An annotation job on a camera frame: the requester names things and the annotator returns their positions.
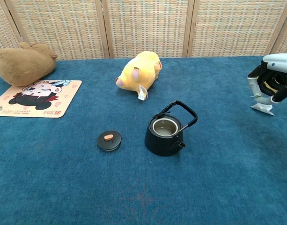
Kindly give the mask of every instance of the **anime girl face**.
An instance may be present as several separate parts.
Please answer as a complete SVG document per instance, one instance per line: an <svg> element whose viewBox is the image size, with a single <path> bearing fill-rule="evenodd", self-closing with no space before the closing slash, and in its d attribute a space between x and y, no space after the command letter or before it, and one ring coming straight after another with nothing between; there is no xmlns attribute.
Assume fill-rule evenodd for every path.
<svg viewBox="0 0 287 225"><path fill-rule="evenodd" d="M67 86L71 81L45 82L38 81L34 84L22 89L22 92L17 93L9 104L20 104L26 106L35 106L37 110L49 108L58 98L56 94L62 91L63 86Z"/></svg>

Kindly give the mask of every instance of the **brown teddy bear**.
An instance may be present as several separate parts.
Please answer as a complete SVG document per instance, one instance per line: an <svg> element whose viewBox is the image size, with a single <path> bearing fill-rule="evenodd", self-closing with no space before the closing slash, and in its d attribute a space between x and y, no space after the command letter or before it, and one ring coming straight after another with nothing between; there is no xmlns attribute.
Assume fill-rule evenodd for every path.
<svg viewBox="0 0 287 225"><path fill-rule="evenodd" d="M55 69L57 54L47 45L20 42L19 46L0 49L0 77L7 83L28 86Z"/></svg>

